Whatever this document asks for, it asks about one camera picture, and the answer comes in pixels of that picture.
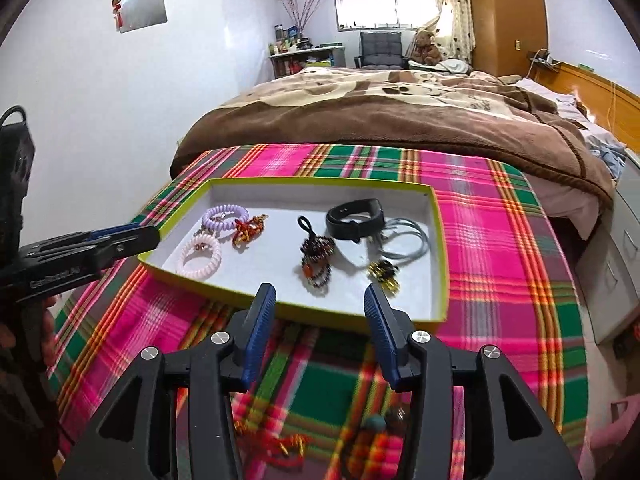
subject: gray office chair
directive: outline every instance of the gray office chair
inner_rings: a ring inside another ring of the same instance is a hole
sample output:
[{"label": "gray office chair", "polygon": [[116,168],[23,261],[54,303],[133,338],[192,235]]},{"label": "gray office chair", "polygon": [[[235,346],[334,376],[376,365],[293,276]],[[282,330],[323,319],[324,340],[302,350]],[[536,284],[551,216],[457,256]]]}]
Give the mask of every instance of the gray office chair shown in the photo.
[{"label": "gray office chair", "polygon": [[360,33],[360,55],[355,57],[356,68],[403,70],[408,61],[402,57],[400,32],[381,30]]}]

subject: white cabinet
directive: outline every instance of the white cabinet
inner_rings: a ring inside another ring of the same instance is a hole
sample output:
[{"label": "white cabinet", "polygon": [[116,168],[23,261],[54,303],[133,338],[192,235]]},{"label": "white cabinet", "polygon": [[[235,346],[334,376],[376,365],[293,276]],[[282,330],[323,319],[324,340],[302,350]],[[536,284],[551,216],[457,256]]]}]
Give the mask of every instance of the white cabinet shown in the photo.
[{"label": "white cabinet", "polygon": [[596,343],[621,333],[640,315],[640,167],[629,153],[612,212],[576,267]]}]

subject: teddy bear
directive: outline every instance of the teddy bear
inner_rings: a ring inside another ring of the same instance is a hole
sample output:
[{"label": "teddy bear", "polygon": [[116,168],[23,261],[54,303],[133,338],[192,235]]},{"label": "teddy bear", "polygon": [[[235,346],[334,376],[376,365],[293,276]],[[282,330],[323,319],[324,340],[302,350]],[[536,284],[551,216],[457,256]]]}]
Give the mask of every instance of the teddy bear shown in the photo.
[{"label": "teddy bear", "polygon": [[433,33],[420,30],[415,35],[415,47],[411,59],[423,65],[437,65],[442,61],[442,54],[433,44]]}]

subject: screw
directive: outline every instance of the screw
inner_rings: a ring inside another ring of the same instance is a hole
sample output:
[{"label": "screw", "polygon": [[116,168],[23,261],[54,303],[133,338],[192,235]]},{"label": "screw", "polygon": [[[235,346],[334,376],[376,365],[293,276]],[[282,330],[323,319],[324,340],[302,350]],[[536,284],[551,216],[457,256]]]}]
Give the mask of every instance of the screw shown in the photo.
[{"label": "screw", "polygon": [[211,342],[216,345],[222,345],[229,341],[229,334],[226,332],[216,332],[211,336]]},{"label": "screw", "polygon": [[140,357],[145,361],[151,361],[151,359],[158,357],[158,349],[155,346],[148,346],[140,352]]},{"label": "screw", "polygon": [[431,341],[431,334],[424,330],[416,330],[411,334],[411,338],[417,343],[428,343]]},{"label": "screw", "polygon": [[484,355],[486,355],[489,359],[497,359],[502,354],[502,352],[500,352],[500,349],[494,345],[485,346],[482,351],[484,352]]}]

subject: drawer handle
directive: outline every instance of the drawer handle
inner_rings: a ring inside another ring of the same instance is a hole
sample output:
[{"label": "drawer handle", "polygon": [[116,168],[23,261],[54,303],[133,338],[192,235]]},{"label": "drawer handle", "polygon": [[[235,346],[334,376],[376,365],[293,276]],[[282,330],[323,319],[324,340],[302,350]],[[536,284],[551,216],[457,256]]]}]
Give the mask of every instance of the drawer handle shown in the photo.
[{"label": "drawer handle", "polygon": [[607,262],[607,269],[609,269],[609,272],[611,273],[611,277],[613,278],[613,281],[615,282],[615,285],[617,285],[618,284],[618,279],[616,278],[616,275],[613,273],[613,269],[611,268],[611,264],[609,262]]},{"label": "drawer handle", "polygon": [[629,232],[625,229],[625,236],[627,238],[629,238],[629,241],[631,242],[631,245],[633,245],[634,249],[636,250],[636,253],[638,252],[638,249],[640,249],[636,243],[634,242],[634,239],[631,237],[631,235],[629,234]]}]

